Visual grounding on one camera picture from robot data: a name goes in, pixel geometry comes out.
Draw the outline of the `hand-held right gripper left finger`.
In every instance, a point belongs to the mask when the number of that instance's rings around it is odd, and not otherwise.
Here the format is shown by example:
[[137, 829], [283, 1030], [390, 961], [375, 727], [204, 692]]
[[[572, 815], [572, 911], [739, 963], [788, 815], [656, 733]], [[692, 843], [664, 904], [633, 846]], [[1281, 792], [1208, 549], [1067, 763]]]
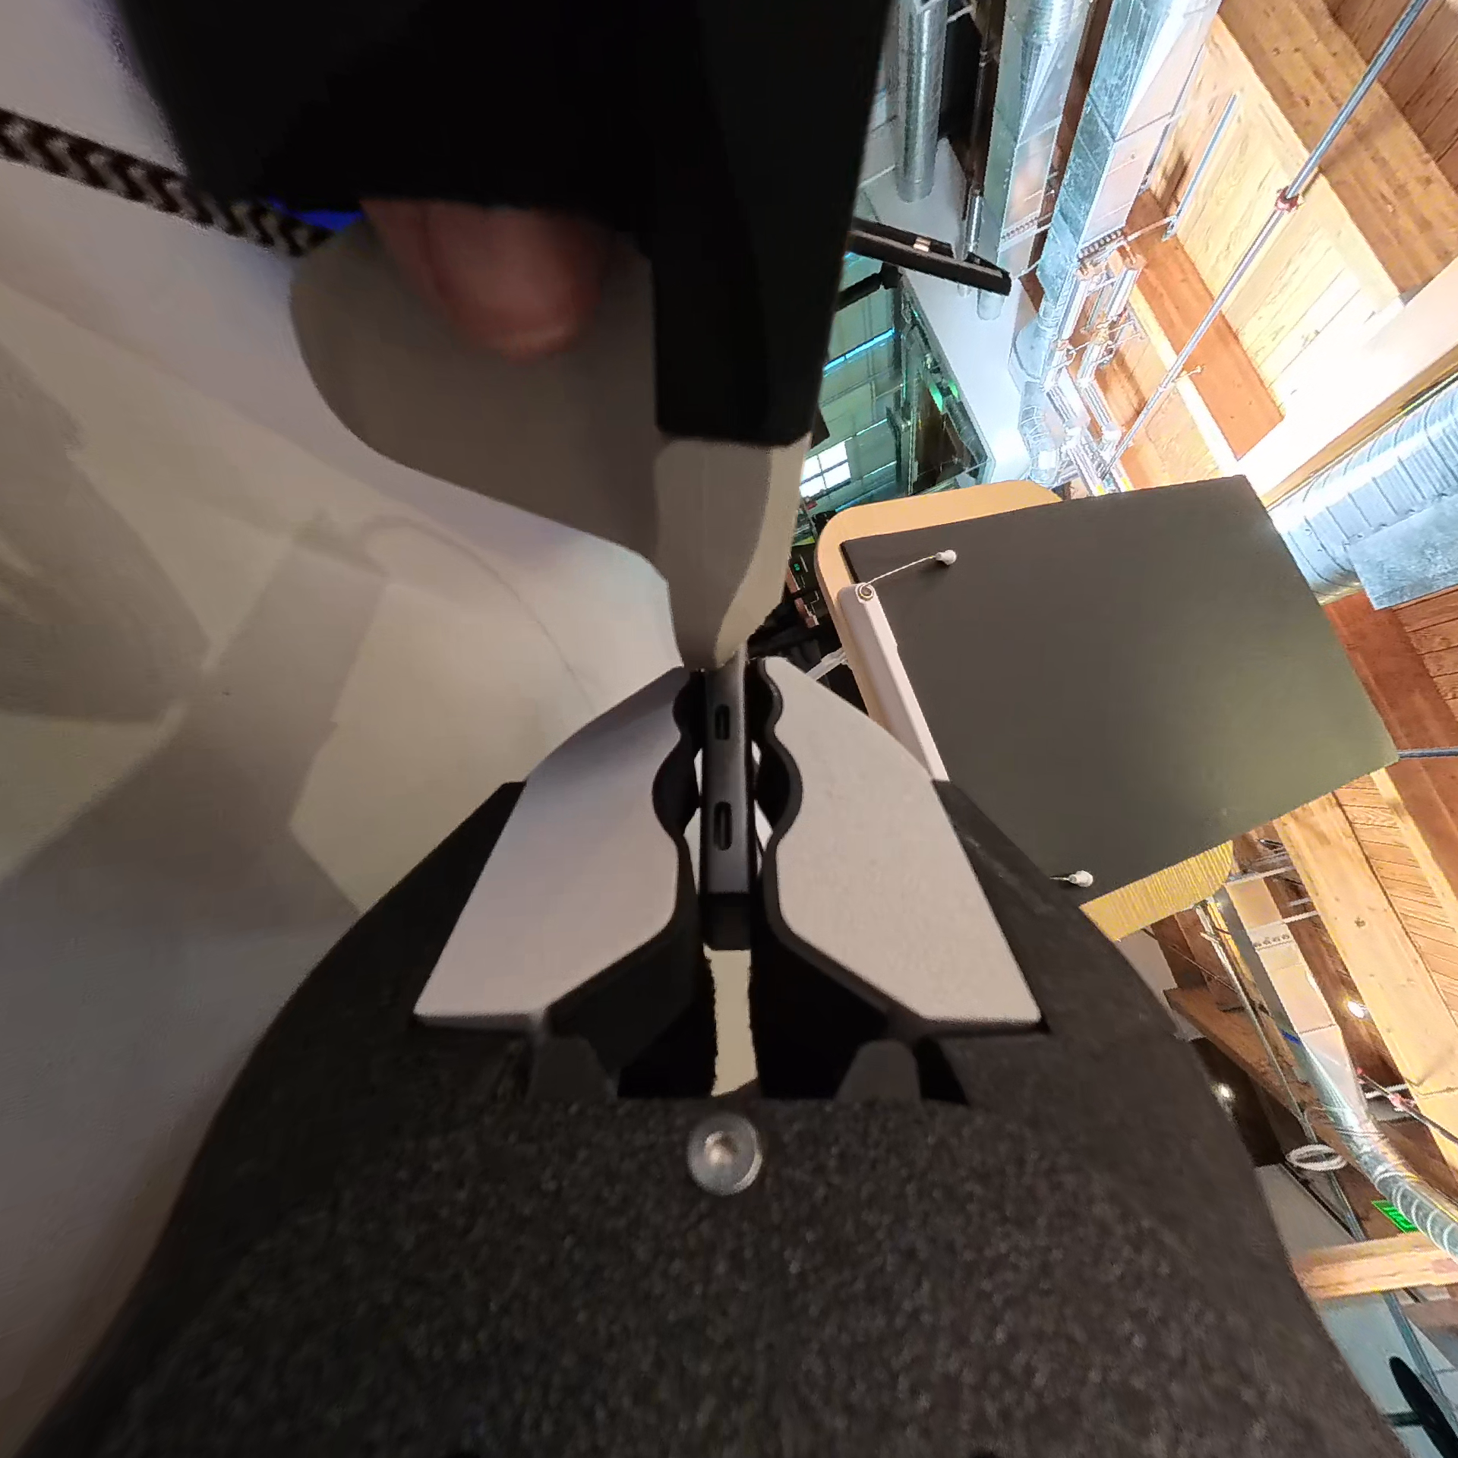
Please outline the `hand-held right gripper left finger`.
[[531, 770], [414, 1003], [420, 1022], [565, 1027], [673, 935], [697, 942], [699, 780], [680, 709], [697, 685], [663, 673]]

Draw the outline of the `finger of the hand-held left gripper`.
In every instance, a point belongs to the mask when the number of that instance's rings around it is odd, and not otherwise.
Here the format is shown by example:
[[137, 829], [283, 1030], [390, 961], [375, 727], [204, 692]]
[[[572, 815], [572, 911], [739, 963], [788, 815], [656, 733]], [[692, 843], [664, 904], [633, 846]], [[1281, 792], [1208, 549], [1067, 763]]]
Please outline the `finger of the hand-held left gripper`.
[[663, 447], [651, 268], [611, 256], [586, 329], [510, 360], [470, 343], [404, 280], [368, 223], [316, 247], [289, 286], [321, 400], [380, 456], [652, 558]]
[[661, 574], [682, 661], [727, 664], [777, 605], [808, 438], [661, 449]]

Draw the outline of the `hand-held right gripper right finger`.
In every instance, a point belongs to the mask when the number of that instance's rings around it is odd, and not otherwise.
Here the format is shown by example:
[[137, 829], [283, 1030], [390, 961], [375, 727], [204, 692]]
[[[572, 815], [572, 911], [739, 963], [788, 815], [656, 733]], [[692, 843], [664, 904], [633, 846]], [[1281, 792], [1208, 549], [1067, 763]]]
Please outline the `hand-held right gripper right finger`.
[[756, 661], [755, 687], [770, 928], [897, 1029], [1034, 1029], [1041, 1009], [918, 756], [788, 661]]

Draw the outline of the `dark grey USB hub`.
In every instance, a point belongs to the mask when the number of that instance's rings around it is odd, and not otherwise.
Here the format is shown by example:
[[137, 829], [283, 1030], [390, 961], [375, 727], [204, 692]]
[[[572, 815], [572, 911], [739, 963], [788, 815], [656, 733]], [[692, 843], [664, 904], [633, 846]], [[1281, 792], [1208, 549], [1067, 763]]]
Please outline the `dark grey USB hub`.
[[746, 716], [746, 648], [703, 678], [697, 897], [704, 943], [713, 950], [751, 947], [756, 869], [751, 742]]

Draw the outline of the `grey desk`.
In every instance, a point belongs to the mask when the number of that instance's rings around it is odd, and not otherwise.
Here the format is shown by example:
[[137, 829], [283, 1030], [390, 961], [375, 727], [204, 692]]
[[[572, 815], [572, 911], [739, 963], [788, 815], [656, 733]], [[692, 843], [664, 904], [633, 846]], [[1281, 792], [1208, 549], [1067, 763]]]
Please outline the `grey desk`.
[[678, 661], [659, 576], [364, 449], [289, 265], [3, 159], [3, 1454], [355, 917]]

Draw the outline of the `person's left hand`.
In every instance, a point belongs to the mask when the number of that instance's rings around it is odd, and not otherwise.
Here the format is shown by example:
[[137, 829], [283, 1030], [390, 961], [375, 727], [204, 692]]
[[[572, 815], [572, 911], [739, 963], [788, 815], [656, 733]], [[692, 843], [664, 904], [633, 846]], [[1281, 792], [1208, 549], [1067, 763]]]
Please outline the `person's left hand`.
[[505, 359], [564, 350], [591, 319], [614, 253], [611, 232], [569, 213], [375, 197], [362, 214], [413, 291]]

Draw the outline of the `white folding stand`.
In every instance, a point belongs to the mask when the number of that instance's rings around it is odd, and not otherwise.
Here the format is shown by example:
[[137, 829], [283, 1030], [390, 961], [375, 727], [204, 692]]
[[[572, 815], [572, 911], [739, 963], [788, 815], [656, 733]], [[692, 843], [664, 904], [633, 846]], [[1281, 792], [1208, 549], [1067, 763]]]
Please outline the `white folding stand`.
[[1084, 902], [1112, 890], [1098, 758], [1057, 662], [1062, 633], [999, 586], [973, 522], [862, 534], [828, 591], [871, 713]]

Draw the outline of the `wood-framed black board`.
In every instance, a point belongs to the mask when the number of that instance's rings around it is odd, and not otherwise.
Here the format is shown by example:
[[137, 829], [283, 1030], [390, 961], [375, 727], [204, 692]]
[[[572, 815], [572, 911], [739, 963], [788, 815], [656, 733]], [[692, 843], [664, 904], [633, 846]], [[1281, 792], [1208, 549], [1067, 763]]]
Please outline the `wood-framed black board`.
[[996, 582], [1062, 633], [1057, 662], [1098, 749], [1110, 940], [1208, 898], [1232, 841], [1381, 772], [1397, 746], [1263, 501], [1242, 477], [1062, 501], [1027, 480], [855, 504], [815, 543], [819, 589], [862, 534], [973, 522]]

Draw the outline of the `rectangular silver duct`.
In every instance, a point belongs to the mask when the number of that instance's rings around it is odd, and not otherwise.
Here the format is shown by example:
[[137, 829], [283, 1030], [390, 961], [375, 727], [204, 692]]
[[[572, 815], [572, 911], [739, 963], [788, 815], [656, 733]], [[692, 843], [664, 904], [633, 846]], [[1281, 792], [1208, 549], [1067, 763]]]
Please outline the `rectangular silver duct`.
[[1043, 301], [1124, 227], [1216, 15], [1216, 1], [1010, 1], [999, 37], [977, 239]]

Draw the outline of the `large round silver duct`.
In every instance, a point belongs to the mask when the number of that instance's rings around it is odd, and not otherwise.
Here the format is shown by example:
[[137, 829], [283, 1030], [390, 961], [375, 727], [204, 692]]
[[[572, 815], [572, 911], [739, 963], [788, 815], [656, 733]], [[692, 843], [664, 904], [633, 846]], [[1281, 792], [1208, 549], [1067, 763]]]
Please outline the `large round silver duct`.
[[1277, 501], [1268, 515], [1322, 603], [1393, 608], [1456, 584], [1456, 379]]

